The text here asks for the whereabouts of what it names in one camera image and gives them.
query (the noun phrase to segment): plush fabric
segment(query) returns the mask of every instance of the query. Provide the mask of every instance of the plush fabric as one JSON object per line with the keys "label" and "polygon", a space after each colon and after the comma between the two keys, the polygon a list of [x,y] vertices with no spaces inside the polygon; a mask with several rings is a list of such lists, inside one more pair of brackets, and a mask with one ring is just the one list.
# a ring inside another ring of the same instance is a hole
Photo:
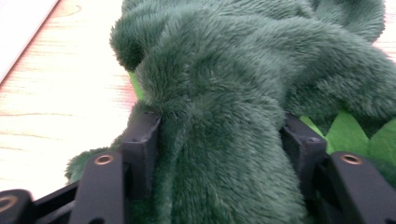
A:
{"label": "plush fabric", "polygon": [[[396,67],[371,45],[383,16],[381,0],[125,0],[110,43],[141,88],[129,122],[163,118],[135,223],[310,222],[279,138],[285,111],[331,150],[395,164]],[[71,181],[95,152],[71,160]]]}

